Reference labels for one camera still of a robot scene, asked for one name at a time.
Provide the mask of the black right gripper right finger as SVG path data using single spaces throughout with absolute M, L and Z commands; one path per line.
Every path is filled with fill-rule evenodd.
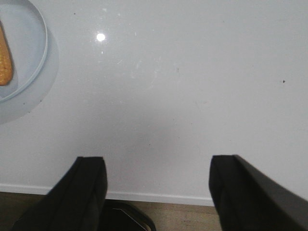
M 224 231 L 306 231 L 308 202 L 239 155 L 215 155 L 209 189 Z

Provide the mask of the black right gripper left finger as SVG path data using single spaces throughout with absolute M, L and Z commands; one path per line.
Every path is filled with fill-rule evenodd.
M 67 173 L 12 226 L 13 231 L 96 231 L 107 192 L 102 157 L 78 157 Z

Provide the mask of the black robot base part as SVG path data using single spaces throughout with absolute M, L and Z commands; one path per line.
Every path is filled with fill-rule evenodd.
M 99 231 L 155 231 L 152 219 L 136 206 L 106 200 L 100 216 Z

